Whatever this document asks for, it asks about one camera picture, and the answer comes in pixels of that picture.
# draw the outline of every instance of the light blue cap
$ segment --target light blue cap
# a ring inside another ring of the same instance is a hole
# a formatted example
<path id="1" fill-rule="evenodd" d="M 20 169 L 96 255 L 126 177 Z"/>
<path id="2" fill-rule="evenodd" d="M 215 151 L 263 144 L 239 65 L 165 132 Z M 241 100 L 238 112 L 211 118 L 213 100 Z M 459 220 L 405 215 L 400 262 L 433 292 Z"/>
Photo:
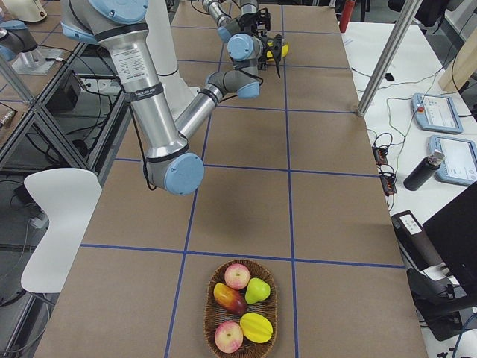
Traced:
<path id="1" fill-rule="evenodd" d="M 5 61 L 11 61 L 16 57 L 16 53 L 6 48 L 5 46 L 0 45 L 0 56 L 2 56 Z"/>
<path id="2" fill-rule="evenodd" d="M 223 43 L 228 43 L 228 41 L 232 37 L 232 34 L 224 26 L 218 28 L 217 32 Z"/>
<path id="3" fill-rule="evenodd" d="M 252 82 L 251 84 L 246 84 L 237 91 L 237 97 L 248 99 L 256 98 L 260 94 L 260 84 L 258 82 Z"/>
<path id="4" fill-rule="evenodd" d="M 61 23 L 61 26 L 63 28 L 63 34 L 69 39 L 76 40 L 81 43 L 89 43 L 90 45 L 98 44 L 98 41 L 96 41 L 94 35 L 88 32 L 80 30 L 79 28 L 65 25 L 64 23 Z"/>
<path id="5" fill-rule="evenodd" d="M 202 183 L 203 162 L 194 153 L 185 153 L 176 158 L 167 168 L 164 187 L 171 194 L 188 195 Z"/>
<path id="6" fill-rule="evenodd" d="M 20 20 L 5 21 L 1 24 L 5 30 L 25 30 L 27 25 Z"/>
<path id="7" fill-rule="evenodd" d="M 120 24 L 131 25 L 144 19 L 149 0 L 89 0 L 101 15 Z"/>
<path id="8" fill-rule="evenodd" d="M 246 34 L 233 35 L 227 43 L 227 50 L 235 61 L 248 59 L 253 53 L 252 37 Z"/>

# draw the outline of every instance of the green pear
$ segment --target green pear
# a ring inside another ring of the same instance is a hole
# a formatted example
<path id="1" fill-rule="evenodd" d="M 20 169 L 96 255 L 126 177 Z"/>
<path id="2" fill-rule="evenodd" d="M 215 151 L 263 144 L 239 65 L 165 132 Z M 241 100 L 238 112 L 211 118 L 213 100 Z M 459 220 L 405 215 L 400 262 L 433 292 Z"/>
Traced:
<path id="1" fill-rule="evenodd" d="M 250 280 L 245 292 L 245 300 L 248 304 L 266 300 L 270 295 L 270 285 L 264 280 L 254 277 Z"/>

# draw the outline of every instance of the black cylinder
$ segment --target black cylinder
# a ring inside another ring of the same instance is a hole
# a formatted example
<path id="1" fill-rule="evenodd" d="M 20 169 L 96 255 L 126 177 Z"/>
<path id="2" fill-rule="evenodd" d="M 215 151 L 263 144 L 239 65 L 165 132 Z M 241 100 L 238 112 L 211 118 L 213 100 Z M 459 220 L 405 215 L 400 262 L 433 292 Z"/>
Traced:
<path id="1" fill-rule="evenodd" d="M 435 165 L 430 163 L 429 157 L 425 157 L 404 180 L 407 190 L 418 190 L 434 173 L 440 168 L 440 163 Z"/>

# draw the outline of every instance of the white table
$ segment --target white table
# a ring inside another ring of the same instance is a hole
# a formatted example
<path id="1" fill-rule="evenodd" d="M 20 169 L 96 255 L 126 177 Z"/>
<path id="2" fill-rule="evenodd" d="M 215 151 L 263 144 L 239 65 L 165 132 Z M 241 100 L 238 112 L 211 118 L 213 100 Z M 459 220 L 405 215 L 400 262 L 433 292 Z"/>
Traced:
<path id="1" fill-rule="evenodd" d="M 342 35 L 350 67 L 363 74 L 371 75 L 392 28 L 392 24 L 351 22 L 347 27 L 347 32 Z M 402 142 L 402 136 L 389 125 L 386 100 L 388 98 L 411 98 L 416 92 L 427 92 L 434 95 L 445 93 L 438 84 L 438 79 L 443 74 L 442 66 L 418 26 L 412 25 L 409 28 L 388 72 L 392 73 L 395 81 L 383 80 L 380 87 L 387 88 L 380 89 L 377 92 L 364 119 L 368 129 L 377 132 L 377 134 L 391 133 L 394 137 L 393 143 L 399 143 Z M 361 97 L 362 90 L 366 88 L 369 81 L 369 77 L 363 74 L 353 71 L 353 80 L 359 97 Z M 417 84 L 391 85 L 417 81 L 420 82 Z M 454 93 L 450 96 L 454 100 L 459 115 L 470 114 L 459 94 Z M 408 174 L 429 154 L 427 147 L 429 137 L 437 134 L 437 132 L 422 131 L 414 120 L 411 123 L 410 99 L 407 101 L 390 100 L 389 105 L 393 126 L 403 133 L 406 133 L 409 128 L 402 153 L 399 155 L 402 146 L 393 146 L 390 148 L 388 155 L 388 162 L 397 169 L 397 194 L 394 196 L 394 205 L 390 214 L 411 210 L 416 218 L 424 223 L 455 196 L 464 191 L 465 186 L 441 183 L 434 178 L 430 178 L 415 192 L 407 190 L 402 185 Z M 461 121 L 464 132 L 456 137 L 477 142 L 477 123 L 474 118 L 461 118 Z M 374 139 L 374 134 L 370 132 L 371 143 L 374 142 Z M 388 143 L 389 136 L 386 136 L 382 137 L 378 145 Z M 440 272 L 429 269 L 429 274 L 438 278 Z M 457 337 L 453 337 L 439 342 L 428 329 L 423 329 L 423 336 L 428 355 L 433 358 L 442 352 L 449 353 L 449 348 L 454 347 L 457 339 Z M 472 330 L 464 334 L 457 357 L 474 357 L 476 352 L 477 330 Z"/>

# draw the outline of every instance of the red apple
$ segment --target red apple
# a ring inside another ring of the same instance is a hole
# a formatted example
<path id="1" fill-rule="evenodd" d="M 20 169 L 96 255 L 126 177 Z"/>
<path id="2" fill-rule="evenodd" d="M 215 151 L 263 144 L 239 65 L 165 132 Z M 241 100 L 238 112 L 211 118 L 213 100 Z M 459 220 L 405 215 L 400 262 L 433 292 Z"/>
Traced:
<path id="1" fill-rule="evenodd" d="M 243 289 L 250 281 L 250 271 L 241 263 L 233 263 L 225 270 L 224 279 L 231 289 Z"/>
<path id="2" fill-rule="evenodd" d="M 215 344 L 224 353 L 237 351 L 244 341 L 240 325 L 234 321 L 221 323 L 215 330 Z"/>

